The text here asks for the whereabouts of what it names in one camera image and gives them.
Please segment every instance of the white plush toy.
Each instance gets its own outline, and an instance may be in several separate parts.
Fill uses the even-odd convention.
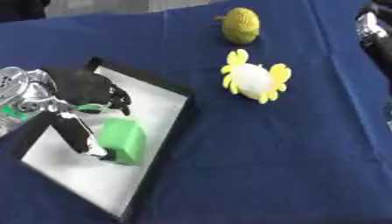
[[[243,49],[230,52],[228,65],[220,70],[226,75],[223,87],[230,88],[234,95],[241,93],[261,104],[275,101],[277,91],[286,91],[285,82],[291,77],[291,70],[285,64],[275,64],[268,72],[262,65],[246,63],[248,58],[247,51]]]

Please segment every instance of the table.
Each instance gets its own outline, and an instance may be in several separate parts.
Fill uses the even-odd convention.
[[[387,82],[358,46],[362,0],[242,0],[143,15],[2,24],[0,67],[83,65],[92,56],[193,88],[199,114],[182,133],[137,223],[369,223],[392,219]],[[214,16],[262,18],[251,63],[293,69],[271,104],[221,87],[229,51]],[[1,223],[114,223],[0,157]]]

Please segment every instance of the tray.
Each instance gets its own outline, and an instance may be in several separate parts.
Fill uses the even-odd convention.
[[[140,163],[132,166],[102,162],[76,153],[53,125],[57,116],[38,115],[22,126],[24,141],[14,145],[11,155],[63,187],[124,222],[136,217],[144,196],[155,185],[165,157],[181,130],[193,116],[192,91],[151,73],[120,66],[102,59],[92,59],[87,69],[110,78],[132,98],[131,116],[147,136]],[[96,132],[110,117],[125,118],[121,112],[101,115],[80,114]]]

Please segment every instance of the robotic arm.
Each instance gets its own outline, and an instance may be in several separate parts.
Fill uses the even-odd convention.
[[[54,113],[59,119],[53,126],[64,130],[62,136],[73,149],[99,159],[115,160],[110,149],[98,146],[91,129],[74,111],[97,114],[102,109],[119,109],[128,116],[130,104],[125,91],[108,78],[87,70],[58,67],[0,70],[0,108],[7,114],[0,119],[22,123],[41,111]],[[9,124],[8,130],[15,128],[10,127],[14,124]]]
[[[356,19],[360,46],[389,80],[392,94],[392,1],[374,0],[366,4]],[[385,106],[385,116],[392,130],[392,102]]]

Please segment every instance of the yellow petal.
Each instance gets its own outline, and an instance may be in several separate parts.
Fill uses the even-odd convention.
[[[267,92],[264,92],[264,93],[260,94],[259,102],[261,104],[265,104],[265,103],[267,103],[267,101],[268,101],[268,94],[267,94]]]
[[[233,75],[231,75],[231,74],[226,75],[226,77],[223,78],[223,82],[222,82],[223,87],[228,88],[228,85],[230,84],[230,82],[232,80],[233,80]]]
[[[269,70],[269,74],[278,82],[286,82],[291,77],[291,69],[285,64],[275,64]]]
[[[228,74],[231,71],[233,71],[233,66],[223,66],[222,69],[220,70],[222,74]]]
[[[275,100],[277,100],[277,91],[275,91],[275,90],[273,90],[273,91],[269,91],[268,92],[268,98],[271,100],[271,101],[275,101]]]
[[[238,95],[238,92],[239,92],[238,91],[238,85],[237,85],[237,83],[235,83],[234,80],[232,80],[231,83],[230,83],[230,90],[231,90],[232,94]]]
[[[284,92],[287,90],[287,86],[286,86],[286,84],[282,83],[279,85],[279,87],[277,89],[279,89],[279,91],[281,91],[281,92]]]
[[[237,53],[236,52],[230,52],[227,56],[227,63],[230,66],[235,66],[238,65],[237,63],[238,59],[237,59]]]
[[[249,59],[249,54],[247,51],[243,50],[243,49],[238,49],[237,50],[237,62],[238,64],[245,64],[247,63],[248,59]]]

